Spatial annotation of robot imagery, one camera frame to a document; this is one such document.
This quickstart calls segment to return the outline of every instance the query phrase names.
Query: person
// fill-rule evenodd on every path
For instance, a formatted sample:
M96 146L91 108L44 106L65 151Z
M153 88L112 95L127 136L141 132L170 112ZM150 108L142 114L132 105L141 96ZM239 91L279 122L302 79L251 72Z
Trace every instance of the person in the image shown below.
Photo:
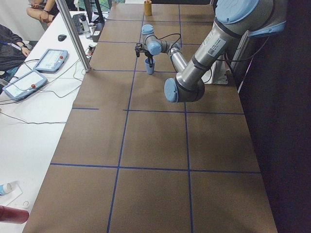
M29 54L22 38L0 24L0 78L9 82Z
M55 0L47 0L43 5L44 0L31 1L31 7L27 8L27 14L40 22L47 23L49 26L58 14L59 10L55 3ZM76 11L77 8L74 5L74 0L66 0L67 7L70 11Z

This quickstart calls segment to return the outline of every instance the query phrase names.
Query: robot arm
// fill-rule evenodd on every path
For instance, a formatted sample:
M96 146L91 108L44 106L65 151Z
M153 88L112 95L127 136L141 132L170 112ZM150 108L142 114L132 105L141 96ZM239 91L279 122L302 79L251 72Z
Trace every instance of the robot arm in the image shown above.
M240 39L246 31L249 36L263 37L284 30L287 0L218 0L213 28L199 49L187 63L178 44L158 40L152 30L142 34L144 47L151 55L165 52L169 55L176 77L165 82L164 93L170 102L199 100L205 91L202 76L217 58Z

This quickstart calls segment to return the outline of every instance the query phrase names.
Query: blue cup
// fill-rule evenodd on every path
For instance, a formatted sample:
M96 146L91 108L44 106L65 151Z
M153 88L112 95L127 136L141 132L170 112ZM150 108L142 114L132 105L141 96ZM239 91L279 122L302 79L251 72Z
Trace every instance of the blue cup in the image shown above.
M153 58L153 64L152 64L152 67L150 67L150 64L148 62L148 58L145 59L145 66L146 66L146 71L147 71L147 74L153 74L154 71L155 71L155 64L156 64L156 61L155 59Z

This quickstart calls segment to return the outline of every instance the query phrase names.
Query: person's hand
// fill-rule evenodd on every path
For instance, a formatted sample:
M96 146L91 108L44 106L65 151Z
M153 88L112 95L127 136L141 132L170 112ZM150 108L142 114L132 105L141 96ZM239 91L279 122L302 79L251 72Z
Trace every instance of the person's hand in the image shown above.
M22 47L21 52L25 55L25 57L28 57L28 55L30 54L29 49L26 47Z
M47 13L46 11L42 11L40 14L40 21L44 22L44 23L48 23L49 22L49 13Z
M35 9L39 8L39 4L35 3L35 1L31 1L30 4L31 4L31 8L35 8Z

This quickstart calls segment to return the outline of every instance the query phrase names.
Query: tablet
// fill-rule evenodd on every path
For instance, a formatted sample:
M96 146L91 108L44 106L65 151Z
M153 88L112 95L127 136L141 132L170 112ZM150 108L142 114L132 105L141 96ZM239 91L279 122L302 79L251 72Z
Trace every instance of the tablet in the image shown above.
M65 62L67 57L67 50L48 49L34 66L34 69L43 73L55 73Z
M12 100L19 101L36 92L47 81L47 78L38 71L32 70L2 89Z

